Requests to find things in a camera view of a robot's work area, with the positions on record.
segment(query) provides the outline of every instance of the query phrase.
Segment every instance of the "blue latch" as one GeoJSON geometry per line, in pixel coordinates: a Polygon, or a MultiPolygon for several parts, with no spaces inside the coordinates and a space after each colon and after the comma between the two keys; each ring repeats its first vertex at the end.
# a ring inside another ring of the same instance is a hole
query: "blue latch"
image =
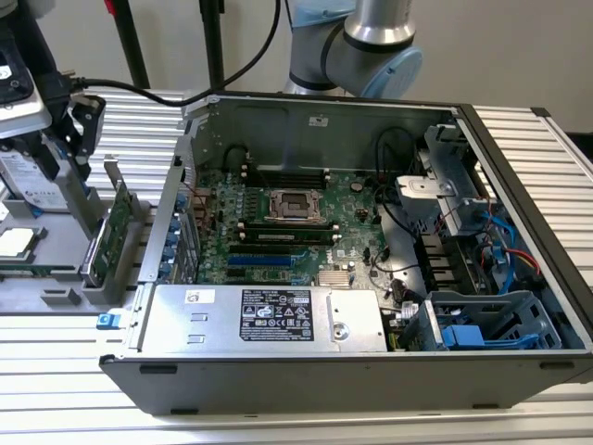
{"type": "Polygon", "coordinates": [[[114,313],[100,313],[96,319],[96,328],[100,331],[120,329],[120,318],[121,315],[114,313]]]}

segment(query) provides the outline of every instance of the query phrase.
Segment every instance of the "power cable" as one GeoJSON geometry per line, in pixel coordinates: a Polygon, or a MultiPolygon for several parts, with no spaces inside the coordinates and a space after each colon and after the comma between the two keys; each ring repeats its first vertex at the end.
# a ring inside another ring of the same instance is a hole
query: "power cable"
{"type": "Polygon", "coordinates": [[[220,85],[216,85],[212,88],[209,88],[208,90],[200,93],[199,95],[194,95],[194,96],[188,97],[187,99],[184,99],[184,100],[169,100],[169,99],[165,99],[164,97],[161,97],[160,95],[155,95],[155,94],[150,93],[146,90],[143,90],[142,88],[137,88],[129,83],[119,82],[119,81],[111,81],[108,79],[85,79],[83,77],[76,79],[74,81],[73,85],[75,88],[89,88],[91,86],[105,86],[105,87],[110,87],[110,88],[118,88],[120,90],[126,90],[126,91],[130,91],[132,93],[136,93],[137,95],[142,95],[142,96],[146,97],[147,99],[150,99],[154,102],[157,102],[158,104],[165,105],[167,107],[178,107],[178,108],[186,107],[190,104],[193,104],[195,102],[202,100],[203,98],[207,97],[208,95],[215,93],[216,91],[224,88],[225,86],[229,85],[230,83],[233,83],[234,81],[239,79],[241,76],[243,76],[246,72],[251,70],[261,60],[263,55],[266,54],[266,52],[270,48],[271,41],[273,40],[274,35],[276,34],[276,31],[278,30],[278,23],[280,22],[280,13],[282,10],[281,0],[275,0],[275,3],[276,3],[276,6],[275,6],[275,10],[274,10],[274,18],[273,18],[273,22],[271,24],[270,33],[268,34],[266,41],[264,42],[263,46],[258,51],[258,53],[249,61],[249,63],[247,63],[242,69],[240,69],[238,72],[233,74],[231,77],[226,79],[223,83],[221,83],[220,85]]]}

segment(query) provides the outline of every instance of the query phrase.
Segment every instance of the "power supply label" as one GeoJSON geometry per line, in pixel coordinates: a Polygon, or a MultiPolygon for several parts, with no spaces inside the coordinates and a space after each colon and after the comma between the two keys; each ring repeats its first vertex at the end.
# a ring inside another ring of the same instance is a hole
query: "power supply label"
{"type": "Polygon", "coordinates": [[[240,336],[244,341],[313,341],[310,290],[244,289],[240,336]]]}

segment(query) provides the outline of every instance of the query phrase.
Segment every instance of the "black cable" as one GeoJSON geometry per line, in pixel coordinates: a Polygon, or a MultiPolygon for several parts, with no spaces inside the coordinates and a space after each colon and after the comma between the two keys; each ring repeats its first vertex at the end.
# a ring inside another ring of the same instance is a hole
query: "black cable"
{"type": "Polygon", "coordinates": [[[225,86],[227,86],[230,83],[233,83],[234,81],[239,79],[241,76],[243,76],[246,72],[251,70],[261,60],[263,55],[268,51],[268,48],[270,48],[271,41],[273,40],[274,35],[276,34],[276,31],[278,30],[278,23],[280,22],[281,10],[282,10],[281,1],[276,0],[276,7],[274,10],[274,18],[273,18],[273,22],[271,24],[270,33],[268,34],[266,41],[264,42],[264,44],[261,47],[261,49],[259,50],[259,52],[255,55],[255,57],[253,57],[249,63],[247,63],[242,69],[240,69],[238,72],[233,74],[231,77],[229,77],[223,83],[221,83],[220,85],[216,85],[212,88],[209,88],[208,90],[204,91],[203,93],[200,93],[199,95],[194,95],[194,96],[189,97],[185,100],[169,100],[169,99],[165,99],[159,95],[154,95],[146,90],[143,90],[142,88],[137,88],[133,85],[130,85],[129,83],[124,83],[124,82],[119,82],[119,81],[111,81],[108,79],[85,79],[83,77],[76,79],[74,81],[74,86],[76,88],[88,88],[91,86],[106,86],[106,87],[111,87],[111,88],[118,88],[120,90],[126,90],[126,91],[130,91],[132,93],[136,93],[137,95],[142,95],[142,96],[146,97],[147,99],[150,99],[154,102],[157,102],[158,104],[165,105],[167,107],[185,107],[185,106],[193,104],[199,100],[202,100],[204,97],[213,94],[217,90],[224,88],[225,86]]]}
{"type": "MultiPolygon", "coordinates": [[[[381,147],[381,140],[383,139],[383,136],[385,136],[388,132],[391,132],[394,130],[403,132],[410,139],[412,162],[414,162],[414,160],[416,158],[416,141],[414,140],[414,136],[408,130],[406,130],[403,127],[399,127],[397,125],[385,128],[383,131],[381,131],[379,133],[379,136],[375,140],[375,144],[374,144],[374,167],[375,167],[375,171],[377,173],[377,178],[379,177],[379,173],[381,171],[381,167],[379,165],[379,148],[381,147]]],[[[391,155],[393,156],[393,151],[392,151],[393,148],[391,146],[389,147],[389,150],[391,152],[391,155]]],[[[384,164],[384,170],[386,170],[385,144],[383,144],[383,164],[384,164]]]]}
{"type": "Polygon", "coordinates": [[[414,267],[420,267],[420,264],[411,264],[410,266],[402,267],[400,269],[395,269],[395,270],[384,269],[377,264],[379,255],[381,255],[382,252],[383,252],[382,250],[379,250],[371,262],[372,267],[375,267],[378,271],[385,272],[385,273],[398,273],[398,272],[407,271],[408,269],[413,269],[414,267]]]}
{"type": "Polygon", "coordinates": [[[286,6],[286,16],[288,17],[288,24],[290,25],[290,31],[293,30],[293,15],[290,12],[290,5],[288,0],[284,0],[284,6],[286,6]]]}
{"type": "Polygon", "coordinates": [[[387,207],[386,204],[386,199],[387,199],[387,187],[383,189],[383,208],[385,209],[385,212],[389,215],[389,217],[393,220],[393,222],[395,224],[397,224],[401,229],[405,230],[412,238],[416,239],[416,234],[414,234],[408,227],[406,227],[404,225],[403,222],[401,222],[396,215],[393,214],[393,212],[387,207]]]}
{"type": "Polygon", "coordinates": [[[230,146],[228,146],[227,149],[224,150],[224,153],[222,154],[222,167],[221,167],[221,170],[223,172],[226,171],[226,161],[229,158],[229,153],[231,153],[233,150],[235,150],[237,148],[245,151],[246,154],[249,153],[249,149],[246,146],[242,145],[242,144],[231,144],[230,146]]]}

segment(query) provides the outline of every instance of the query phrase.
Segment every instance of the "black pole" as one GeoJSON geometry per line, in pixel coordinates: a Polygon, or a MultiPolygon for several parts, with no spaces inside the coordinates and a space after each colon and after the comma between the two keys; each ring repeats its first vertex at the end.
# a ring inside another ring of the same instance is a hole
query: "black pole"
{"type": "Polygon", "coordinates": [[[200,0],[200,12],[204,23],[210,87],[216,87],[224,82],[221,36],[221,14],[224,13],[224,0],[200,0]]]}
{"type": "Polygon", "coordinates": [[[144,89],[150,88],[145,60],[142,57],[138,34],[133,24],[130,3],[128,0],[105,0],[105,4],[115,20],[115,26],[118,28],[121,46],[128,62],[128,69],[132,75],[134,86],[144,89]]]}

